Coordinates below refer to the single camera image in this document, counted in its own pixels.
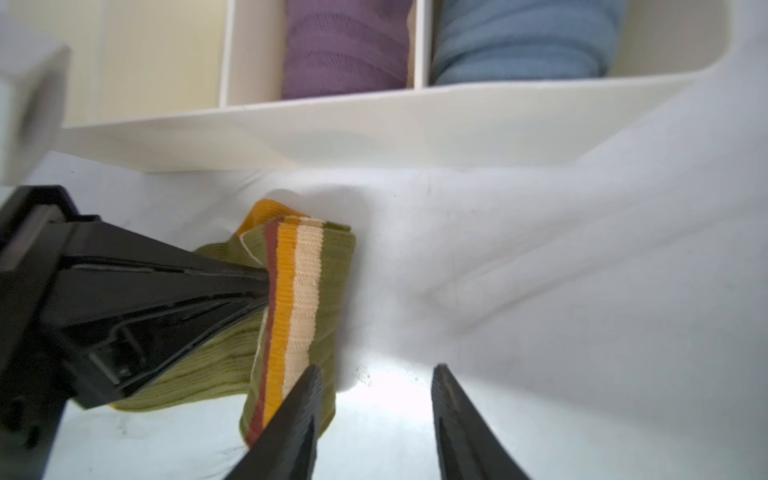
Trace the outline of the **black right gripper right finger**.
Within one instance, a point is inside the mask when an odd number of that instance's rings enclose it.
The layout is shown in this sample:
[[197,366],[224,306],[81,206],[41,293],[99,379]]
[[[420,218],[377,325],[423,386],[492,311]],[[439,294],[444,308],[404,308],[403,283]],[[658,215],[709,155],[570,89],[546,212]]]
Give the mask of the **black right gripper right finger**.
[[443,479],[529,479],[445,364],[433,371],[431,399]]

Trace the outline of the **green striped sock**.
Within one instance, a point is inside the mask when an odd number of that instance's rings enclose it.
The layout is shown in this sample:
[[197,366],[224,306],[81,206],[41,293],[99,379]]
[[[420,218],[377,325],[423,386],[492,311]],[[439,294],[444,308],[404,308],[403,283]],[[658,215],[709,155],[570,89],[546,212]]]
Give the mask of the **green striped sock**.
[[304,370],[323,379],[318,430],[335,415],[335,336],[356,237],[350,226],[314,218],[279,202],[256,202],[239,229],[197,254],[263,267],[269,303],[205,342],[128,399],[127,412],[245,395],[239,431],[252,445],[265,431]]

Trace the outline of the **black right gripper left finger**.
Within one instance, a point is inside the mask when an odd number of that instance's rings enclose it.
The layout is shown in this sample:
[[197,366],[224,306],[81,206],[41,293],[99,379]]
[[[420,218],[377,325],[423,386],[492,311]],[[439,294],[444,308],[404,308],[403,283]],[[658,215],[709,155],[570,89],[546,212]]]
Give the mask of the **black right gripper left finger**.
[[305,369],[262,435],[227,480],[309,480],[317,456],[323,380],[318,366]]

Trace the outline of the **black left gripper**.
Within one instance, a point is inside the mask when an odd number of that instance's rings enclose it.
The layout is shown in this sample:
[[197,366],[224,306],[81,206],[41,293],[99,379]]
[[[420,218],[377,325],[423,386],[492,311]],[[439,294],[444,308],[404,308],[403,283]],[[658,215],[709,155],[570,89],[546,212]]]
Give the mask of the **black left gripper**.
[[65,406],[127,399],[267,305],[266,270],[82,215],[62,186],[1,208],[1,476],[43,477]]

